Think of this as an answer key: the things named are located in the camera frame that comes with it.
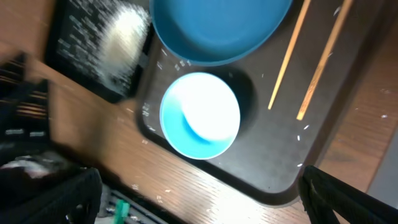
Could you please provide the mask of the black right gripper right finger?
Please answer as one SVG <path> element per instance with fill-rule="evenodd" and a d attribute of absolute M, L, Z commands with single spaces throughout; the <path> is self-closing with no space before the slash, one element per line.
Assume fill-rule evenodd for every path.
<path fill-rule="evenodd" d="M 336 223 L 336 213 L 349 223 L 397 223 L 397 209 L 340 181 L 326 172 L 306 166 L 298 180 L 299 196 L 310 222 Z"/>

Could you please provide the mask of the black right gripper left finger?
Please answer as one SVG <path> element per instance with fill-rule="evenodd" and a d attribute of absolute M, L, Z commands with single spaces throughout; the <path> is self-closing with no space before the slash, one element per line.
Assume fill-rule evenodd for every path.
<path fill-rule="evenodd" d="M 1 223 L 65 223 L 81 205 L 75 223 L 94 223 L 100 210 L 102 180 L 97 169 L 83 169 L 38 196 L 1 210 Z"/>

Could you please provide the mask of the light blue bowl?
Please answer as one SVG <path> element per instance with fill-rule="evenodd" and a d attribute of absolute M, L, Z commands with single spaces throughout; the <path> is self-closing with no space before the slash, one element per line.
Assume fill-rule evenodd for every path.
<path fill-rule="evenodd" d="M 205 72 L 175 80 L 163 95 L 160 125 L 179 154 L 207 160 L 224 153 L 236 139 L 241 112 L 236 95 L 221 78 Z"/>

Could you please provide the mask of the white rice pile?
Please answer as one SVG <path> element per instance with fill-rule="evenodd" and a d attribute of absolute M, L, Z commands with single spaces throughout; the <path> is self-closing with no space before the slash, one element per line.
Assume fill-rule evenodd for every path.
<path fill-rule="evenodd" d="M 100 36 L 96 64 L 99 80 L 106 88 L 126 94 L 149 26 L 149 13 L 135 4 L 120 5 L 108 19 Z"/>

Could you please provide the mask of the dark blue plate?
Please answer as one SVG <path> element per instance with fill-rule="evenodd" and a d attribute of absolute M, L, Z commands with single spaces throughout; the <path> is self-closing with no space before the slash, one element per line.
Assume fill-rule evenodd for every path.
<path fill-rule="evenodd" d="M 237 61 L 260 47 L 284 20 L 292 0 L 151 0 L 163 45 L 196 65 Z"/>

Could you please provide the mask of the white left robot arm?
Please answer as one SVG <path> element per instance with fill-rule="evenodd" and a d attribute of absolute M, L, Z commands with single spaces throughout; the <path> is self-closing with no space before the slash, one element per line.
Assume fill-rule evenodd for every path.
<path fill-rule="evenodd" d="M 52 152 L 49 82 L 27 82 L 24 52 L 1 58 L 1 205 L 28 200 L 67 180 L 71 165 Z"/>

